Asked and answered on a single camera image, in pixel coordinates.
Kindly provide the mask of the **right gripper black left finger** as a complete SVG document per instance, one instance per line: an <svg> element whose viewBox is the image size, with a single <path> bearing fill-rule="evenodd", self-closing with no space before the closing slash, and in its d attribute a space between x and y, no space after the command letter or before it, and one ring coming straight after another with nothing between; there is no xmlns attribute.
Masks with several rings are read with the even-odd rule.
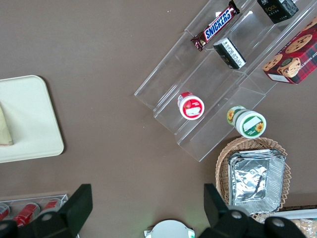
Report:
<svg viewBox="0 0 317 238"><path fill-rule="evenodd" d="M74 238L93 209L92 186L82 184L57 211L47 211L18 229L19 238Z"/></svg>

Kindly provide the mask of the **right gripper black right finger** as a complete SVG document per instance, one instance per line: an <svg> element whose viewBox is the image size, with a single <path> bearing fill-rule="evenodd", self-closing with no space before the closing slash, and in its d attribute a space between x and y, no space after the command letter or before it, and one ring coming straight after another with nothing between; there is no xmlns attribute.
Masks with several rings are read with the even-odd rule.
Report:
<svg viewBox="0 0 317 238"><path fill-rule="evenodd" d="M204 184L204 210L210 226L201 238L264 238L264 225L238 209L229 209L212 183Z"/></svg>

